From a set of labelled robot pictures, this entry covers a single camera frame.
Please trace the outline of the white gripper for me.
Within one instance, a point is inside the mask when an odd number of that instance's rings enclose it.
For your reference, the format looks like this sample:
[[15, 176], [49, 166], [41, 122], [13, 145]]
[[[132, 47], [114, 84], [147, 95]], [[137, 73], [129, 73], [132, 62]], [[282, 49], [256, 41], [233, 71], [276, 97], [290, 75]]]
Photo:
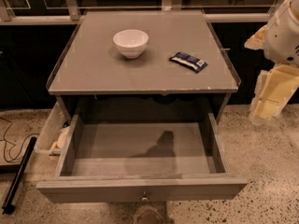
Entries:
[[264, 56], [277, 63], [270, 71], [262, 70], [258, 75], [250, 104], [251, 123], [262, 125], [278, 116], [299, 88], [298, 16], [291, 7], [278, 9], [267, 25], [245, 42], [244, 47], [263, 49]]

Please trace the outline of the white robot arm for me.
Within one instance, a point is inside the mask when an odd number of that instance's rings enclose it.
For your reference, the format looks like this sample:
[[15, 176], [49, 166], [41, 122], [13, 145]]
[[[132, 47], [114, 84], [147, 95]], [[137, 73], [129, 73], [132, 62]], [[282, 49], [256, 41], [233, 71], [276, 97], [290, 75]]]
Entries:
[[262, 125], [278, 116], [299, 88], [299, 0], [285, 0], [244, 47], [262, 49], [275, 64], [258, 75], [250, 104], [250, 121]]

